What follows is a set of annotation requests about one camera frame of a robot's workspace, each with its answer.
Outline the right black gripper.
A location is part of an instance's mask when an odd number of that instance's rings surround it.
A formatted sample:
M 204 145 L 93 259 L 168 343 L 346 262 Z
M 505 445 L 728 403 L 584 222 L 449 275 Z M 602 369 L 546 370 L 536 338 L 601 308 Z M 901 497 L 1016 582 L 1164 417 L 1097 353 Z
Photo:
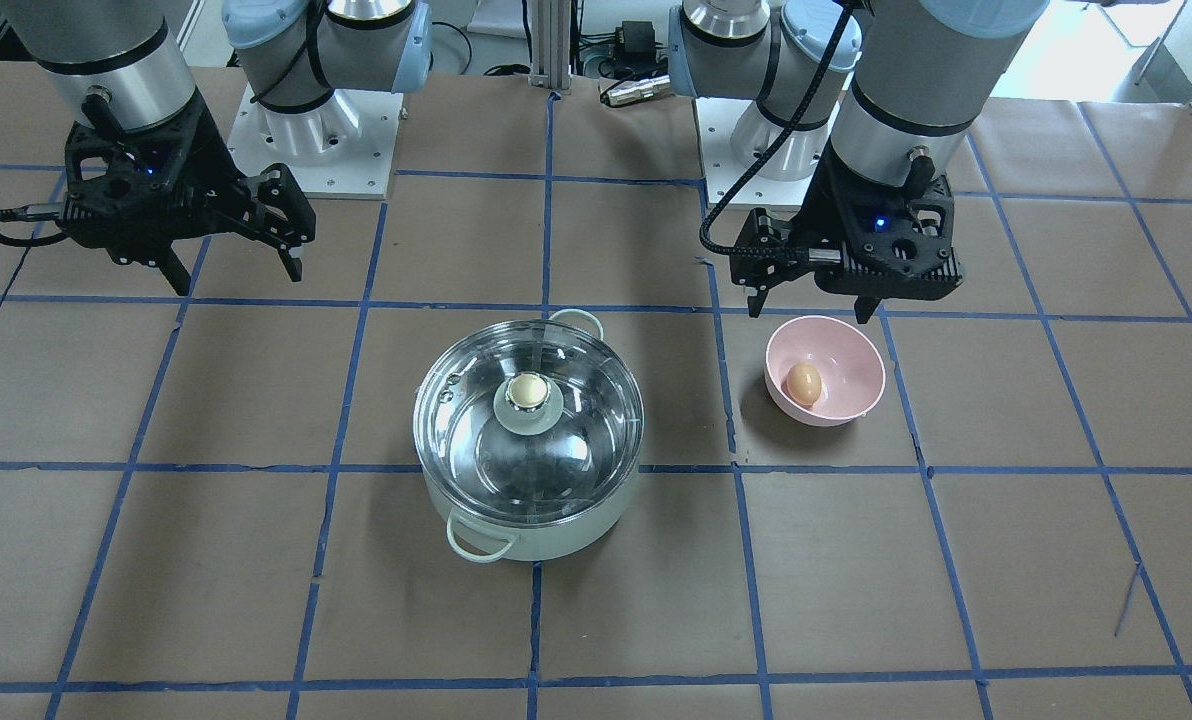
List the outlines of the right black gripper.
M 302 281 L 304 247 L 317 238 L 311 201 L 288 165 L 240 173 L 200 91 L 151 128 L 122 128 L 99 91 L 83 97 L 81 114 L 66 141 L 67 237 L 113 263 L 156 269 L 179 297 L 192 272 L 174 242 L 218 231 L 271 247 L 290 281 Z

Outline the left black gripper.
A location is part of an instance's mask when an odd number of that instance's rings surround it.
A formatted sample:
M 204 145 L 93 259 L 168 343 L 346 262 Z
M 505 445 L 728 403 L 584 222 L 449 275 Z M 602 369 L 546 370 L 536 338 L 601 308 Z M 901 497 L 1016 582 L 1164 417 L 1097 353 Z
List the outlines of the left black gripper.
M 890 186 L 861 176 L 826 145 L 794 222 L 749 211 L 732 283 L 757 318 L 770 290 L 812 268 L 820 290 L 857 296 L 855 322 L 867 325 L 884 299 L 936 302 L 962 286 L 952 226 L 951 187 L 925 151 L 901 161 Z

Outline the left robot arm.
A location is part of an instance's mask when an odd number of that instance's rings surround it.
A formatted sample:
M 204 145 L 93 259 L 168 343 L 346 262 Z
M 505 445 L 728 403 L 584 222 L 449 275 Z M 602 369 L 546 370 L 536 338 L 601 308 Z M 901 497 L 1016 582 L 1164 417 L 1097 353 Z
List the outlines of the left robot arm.
M 683 1 L 669 20 L 679 97 L 749 104 L 760 136 L 746 170 L 706 215 L 707 252 L 759 316 L 780 284 L 814 278 L 851 296 L 858 323 L 881 302 L 938 302 L 966 283 L 952 246 L 946 163 L 1047 10 L 1044 1 Z M 733 243 L 721 211 L 794 138 L 822 139 L 797 213 L 755 207 Z

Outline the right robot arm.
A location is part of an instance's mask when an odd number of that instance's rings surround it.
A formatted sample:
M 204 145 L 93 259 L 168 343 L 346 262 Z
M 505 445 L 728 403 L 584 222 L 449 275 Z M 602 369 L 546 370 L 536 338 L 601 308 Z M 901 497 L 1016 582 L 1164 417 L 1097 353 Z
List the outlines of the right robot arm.
M 149 1 L 4 1 L 23 46 L 72 108 L 60 201 L 0 210 L 0 243 L 72 240 L 112 263 L 192 275 L 179 240 L 240 234 L 277 252 L 291 281 L 316 215 L 290 160 L 325 159 L 360 138 L 349 91 L 412 94 L 430 73 L 426 1 L 226 1 L 226 41 L 277 159 L 249 176 L 207 108 L 170 24 Z

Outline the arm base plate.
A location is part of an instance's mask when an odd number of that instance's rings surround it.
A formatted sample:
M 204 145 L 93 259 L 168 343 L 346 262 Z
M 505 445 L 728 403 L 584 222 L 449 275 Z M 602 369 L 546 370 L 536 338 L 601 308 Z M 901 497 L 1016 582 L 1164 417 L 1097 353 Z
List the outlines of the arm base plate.
M 392 176 L 404 97 L 335 91 L 319 108 L 277 113 L 247 87 L 226 147 L 246 176 L 288 167 L 308 199 L 384 201 Z
M 739 99 L 700 97 L 695 101 L 695 113 L 707 195 L 710 204 L 715 204 L 755 163 L 760 151 L 774 143 L 782 128 L 768 122 L 752 101 Z M 822 126 L 793 132 L 760 172 L 744 184 L 730 205 L 800 207 L 837 114 L 839 108 L 833 108 Z

